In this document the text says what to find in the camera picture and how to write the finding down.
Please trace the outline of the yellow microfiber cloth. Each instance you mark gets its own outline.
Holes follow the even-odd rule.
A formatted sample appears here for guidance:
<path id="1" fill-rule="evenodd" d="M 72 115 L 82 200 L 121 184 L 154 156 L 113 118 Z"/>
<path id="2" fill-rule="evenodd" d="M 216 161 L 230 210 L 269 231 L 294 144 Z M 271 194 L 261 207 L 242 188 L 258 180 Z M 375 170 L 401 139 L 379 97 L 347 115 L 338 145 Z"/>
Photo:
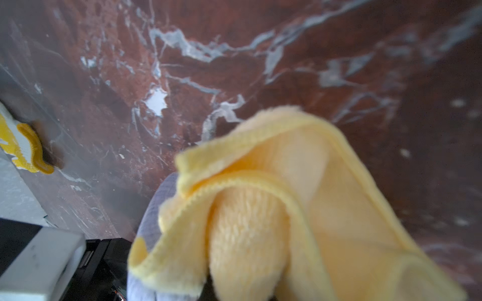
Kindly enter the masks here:
<path id="1" fill-rule="evenodd" d="M 129 272 L 218 300 L 466 300 L 415 243 L 345 136 L 297 107 L 262 110 L 176 156 L 161 235 Z"/>

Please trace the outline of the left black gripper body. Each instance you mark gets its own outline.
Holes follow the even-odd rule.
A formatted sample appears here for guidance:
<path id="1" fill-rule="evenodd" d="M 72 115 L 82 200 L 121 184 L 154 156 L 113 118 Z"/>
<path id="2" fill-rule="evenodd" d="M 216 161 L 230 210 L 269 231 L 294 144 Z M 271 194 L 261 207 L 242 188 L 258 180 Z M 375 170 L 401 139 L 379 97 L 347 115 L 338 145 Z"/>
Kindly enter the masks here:
<path id="1" fill-rule="evenodd" d="M 126 300 L 130 249 L 124 238 L 87 240 L 62 300 Z"/>

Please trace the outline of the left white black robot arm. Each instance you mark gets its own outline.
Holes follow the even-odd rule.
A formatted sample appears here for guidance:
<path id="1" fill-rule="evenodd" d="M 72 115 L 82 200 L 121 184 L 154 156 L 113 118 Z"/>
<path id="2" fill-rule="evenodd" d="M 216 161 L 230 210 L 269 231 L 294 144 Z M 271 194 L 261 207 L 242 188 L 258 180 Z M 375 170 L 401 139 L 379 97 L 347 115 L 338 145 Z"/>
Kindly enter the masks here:
<path id="1" fill-rule="evenodd" d="M 1 300 L 126 300 L 130 248 L 1 219 Z"/>

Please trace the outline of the blue-grey fabric eyeglass case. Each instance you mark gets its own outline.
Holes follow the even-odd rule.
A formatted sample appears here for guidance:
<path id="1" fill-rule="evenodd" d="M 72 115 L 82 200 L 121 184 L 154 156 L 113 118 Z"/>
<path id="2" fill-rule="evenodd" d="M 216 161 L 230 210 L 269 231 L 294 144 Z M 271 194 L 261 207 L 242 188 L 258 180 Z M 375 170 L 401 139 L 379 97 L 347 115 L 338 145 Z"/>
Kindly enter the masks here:
<path id="1" fill-rule="evenodd" d="M 176 193 L 177 173 L 170 174 L 154 193 L 143 219 L 139 225 L 136 238 L 143 238 L 146 242 L 147 249 L 150 251 L 161 236 L 161 230 L 158 225 L 159 207 Z M 169 295 L 158 293 L 146 287 L 131 272 L 128 272 L 127 284 L 127 300 L 136 301 L 174 301 L 174 300 L 197 300 L 187 295 Z"/>

